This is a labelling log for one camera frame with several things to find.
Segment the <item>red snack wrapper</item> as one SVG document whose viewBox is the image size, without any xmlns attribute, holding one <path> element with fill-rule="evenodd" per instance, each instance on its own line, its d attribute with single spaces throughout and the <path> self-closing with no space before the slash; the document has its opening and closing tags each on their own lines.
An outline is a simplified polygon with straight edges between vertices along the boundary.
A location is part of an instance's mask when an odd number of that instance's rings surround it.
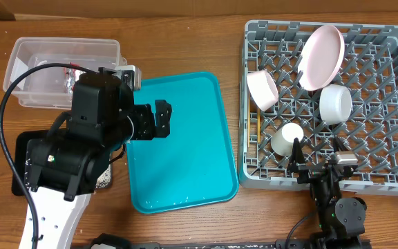
<svg viewBox="0 0 398 249">
<path fill-rule="evenodd" d="M 65 87 L 68 94 L 73 94 L 73 88 L 78 81 L 82 71 L 74 69 L 74 68 L 64 68 L 64 76 L 65 76 Z"/>
</svg>

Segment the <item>black plastic tray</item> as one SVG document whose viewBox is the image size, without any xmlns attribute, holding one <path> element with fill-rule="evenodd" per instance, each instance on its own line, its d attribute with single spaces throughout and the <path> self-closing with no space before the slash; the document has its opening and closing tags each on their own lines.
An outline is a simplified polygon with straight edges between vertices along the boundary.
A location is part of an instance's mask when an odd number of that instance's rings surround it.
<svg viewBox="0 0 398 249">
<path fill-rule="evenodd" d="M 66 138 L 63 129 L 51 136 L 46 130 L 26 131 L 16 140 L 15 169 L 31 191 L 44 187 L 73 201 L 97 189 L 97 179 L 111 164 L 110 157 L 101 147 Z"/>
</svg>

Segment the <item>white bowl with leftovers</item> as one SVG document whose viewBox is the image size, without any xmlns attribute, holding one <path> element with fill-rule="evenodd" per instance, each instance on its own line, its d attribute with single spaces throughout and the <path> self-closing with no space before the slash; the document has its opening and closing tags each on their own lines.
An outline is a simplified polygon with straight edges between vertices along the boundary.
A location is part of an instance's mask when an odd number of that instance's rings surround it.
<svg viewBox="0 0 398 249">
<path fill-rule="evenodd" d="M 247 86 L 253 101 L 261 111 L 278 102 L 278 89 L 273 77 L 265 70 L 247 74 Z"/>
</svg>

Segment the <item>white plastic cup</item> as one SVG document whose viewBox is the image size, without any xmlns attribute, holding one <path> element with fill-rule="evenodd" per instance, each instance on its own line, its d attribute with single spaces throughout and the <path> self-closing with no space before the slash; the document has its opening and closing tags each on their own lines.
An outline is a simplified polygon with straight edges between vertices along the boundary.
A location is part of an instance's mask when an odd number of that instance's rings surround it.
<svg viewBox="0 0 398 249">
<path fill-rule="evenodd" d="M 294 144 L 294 139 L 302 141 L 304 136 L 303 129 L 296 123 L 287 123 L 283 125 L 271 139 L 272 150 L 280 156 L 290 156 Z"/>
</svg>

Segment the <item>spilled white rice pile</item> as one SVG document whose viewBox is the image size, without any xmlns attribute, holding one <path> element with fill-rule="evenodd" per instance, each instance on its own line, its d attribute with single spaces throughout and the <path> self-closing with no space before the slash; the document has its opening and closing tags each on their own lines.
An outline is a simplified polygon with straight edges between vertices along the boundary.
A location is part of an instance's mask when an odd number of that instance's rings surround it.
<svg viewBox="0 0 398 249">
<path fill-rule="evenodd" d="M 97 179 L 96 188 L 106 189 L 110 187 L 111 182 L 112 182 L 112 165 L 109 165 L 107 169 Z"/>
</svg>

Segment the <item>clear plastic bin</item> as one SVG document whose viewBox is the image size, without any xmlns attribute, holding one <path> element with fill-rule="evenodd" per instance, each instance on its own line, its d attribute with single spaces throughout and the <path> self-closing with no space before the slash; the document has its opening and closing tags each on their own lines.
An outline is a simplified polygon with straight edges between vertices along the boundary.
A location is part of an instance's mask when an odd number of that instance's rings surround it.
<svg viewBox="0 0 398 249">
<path fill-rule="evenodd" d="M 21 37 L 14 45 L 3 81 L 3 90 L 27 70 L 50 63 L 74 64 L 93 71 L 99 67 L 114 69 L 127 64 L 114 39 Z M 18 83 L 12 94 L 23 107 L 70 109 L 70 90 L 66 69 L 46 68 Z"/>
</svg>

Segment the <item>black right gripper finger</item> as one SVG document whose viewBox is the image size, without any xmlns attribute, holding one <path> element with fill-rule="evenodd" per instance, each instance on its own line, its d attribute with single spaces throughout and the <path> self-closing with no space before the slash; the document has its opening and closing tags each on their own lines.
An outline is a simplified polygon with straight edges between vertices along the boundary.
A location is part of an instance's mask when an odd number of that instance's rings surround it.
<svg viewBox="0 0 398 249">
<path fill-rule="evenodd" d="M 338 136 L 334 136 L 333 137 L 332 146 L 333 146 L 334 153 L 343 152 L 343 151 L 347 151 L 348 150 Z"/>
<path fill-rule="evenodd" d="M 298 138 L 295 138 L 292 146 L 292 154 L 290 156 L 290 165 L 304 165 L 305 158 L 303 156 L 301 144 Z"/>
</svg>

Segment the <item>white round plate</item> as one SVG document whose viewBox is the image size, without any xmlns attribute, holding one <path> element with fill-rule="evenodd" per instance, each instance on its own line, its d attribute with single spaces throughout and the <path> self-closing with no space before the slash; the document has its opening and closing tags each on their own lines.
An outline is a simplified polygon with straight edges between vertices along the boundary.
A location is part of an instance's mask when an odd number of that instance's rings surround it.
<svg viewBox="0 0 398 249">
<path fill-rule="evenodd" d="M 315 30 L 301 51 L 301 87 L 315 91 L 327 86 L 339 72 L 344 52 L 343 36 L 335 26 L 324 25 Z"/>
</svg>

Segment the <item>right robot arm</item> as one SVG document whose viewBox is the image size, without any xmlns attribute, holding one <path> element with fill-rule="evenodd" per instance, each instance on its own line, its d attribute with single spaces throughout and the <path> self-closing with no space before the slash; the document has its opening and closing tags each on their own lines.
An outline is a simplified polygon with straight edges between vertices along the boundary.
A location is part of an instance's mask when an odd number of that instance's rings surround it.
<svg viewBox="0 0 398 249">
<path fill-rule="evenodd" d="M 315 166 L 306 165 L 301 144 L 296 138 L 287 169 L 297 173 L 297 183 L 310 186 L 310 196 L 316 210 L 302 218 L 290 230 L 285 240 L 286 248 L 366 249 L 369 240 L 360 235 L 365 232 L 366 202 L 359 197 L 343 197 L 340 182 L 350 178 L 357 169 L 358 159 L 346 149 L 338 137 L 333 137 L 334 158 Z M 310 217 L 317 215 L 320 231 L 302 242 L 293 242 L 294 231 Z"/>
</svg>

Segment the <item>grey dishwasher rack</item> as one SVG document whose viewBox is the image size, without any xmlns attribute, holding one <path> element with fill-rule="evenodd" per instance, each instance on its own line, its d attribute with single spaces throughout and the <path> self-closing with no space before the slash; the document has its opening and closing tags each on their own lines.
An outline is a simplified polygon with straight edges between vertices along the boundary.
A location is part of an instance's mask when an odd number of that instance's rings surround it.
<svg viewBox="0 0 398 249">
<path fill-rule="evenodd" d="M 334 83 L 352 95 L 345 122 L 326 125 L 319 113 L 318 91 L 303 89 L 298 65 L 301 51 L 317 22 L 251 20 L 245 24 L 242 71 L 265 70 L 278 86 L 278 102 L 260 111 L 260 144 L 256 135 L 257 106 L 245 80 L 240 81 L 238 174 L 243 187 L 269 190 L 303 189 L 287 170 L 288 159 L 270 145 L 273 133 L 287 123 L 303 128 L 303 155 L 310 165 L 334 158 L 338 136 L 358 158 L 353 176 L 342 190 L 398 196 L 398 26 L 339 24 L 345 55 Z M 251 100 L 250 148 L 247 148 L 247 100 Z"/>
</svg>

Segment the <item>teal serving tray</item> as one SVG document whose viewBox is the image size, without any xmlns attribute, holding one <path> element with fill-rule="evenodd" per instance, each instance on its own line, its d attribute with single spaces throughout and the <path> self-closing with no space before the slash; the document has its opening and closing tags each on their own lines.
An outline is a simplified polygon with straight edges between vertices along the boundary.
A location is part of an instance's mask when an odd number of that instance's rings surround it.
<svg viewBox="0 0 398 249">
<path fill-rule="evenodd" d="M 127 145 L 131 200 L 143 214 L 232 199 L 238 177 L 217 77 L 210 72 L 144 80 L 135 103 L 172 106 L 170 134 Z"/>
</svg>

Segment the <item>white bowl in rack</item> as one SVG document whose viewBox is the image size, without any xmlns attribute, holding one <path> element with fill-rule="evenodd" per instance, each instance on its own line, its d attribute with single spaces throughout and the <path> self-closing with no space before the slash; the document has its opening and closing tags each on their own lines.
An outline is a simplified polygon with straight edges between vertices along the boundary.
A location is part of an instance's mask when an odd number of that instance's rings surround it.
<svg viewBox="0 0 398 249">
<path fill-rule="evenodd" d="M 329 84 L 323 88 L 319 99 L 322 121 L 335 125 L 349 119 L 352 111 L 352 97 L 347 87 Z"/>
</svg>

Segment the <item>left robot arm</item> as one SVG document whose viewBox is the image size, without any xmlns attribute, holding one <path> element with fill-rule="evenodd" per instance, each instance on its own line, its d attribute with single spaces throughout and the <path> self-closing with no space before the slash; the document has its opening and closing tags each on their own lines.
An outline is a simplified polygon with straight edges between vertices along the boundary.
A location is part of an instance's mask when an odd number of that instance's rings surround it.
<svg viewBox="0 0 398 249">
<path fill-rule="evenodd" d="M 172 107 L 166 100 L 136 104 L 135 69 L 100 68 L 73 86 L 72 106 L 47 131 L 29 134 L 23 186 L 32 203 L 20 248 L 69 248 L 98 178 L 131 140 L 166 138 Z"/>
</svg>

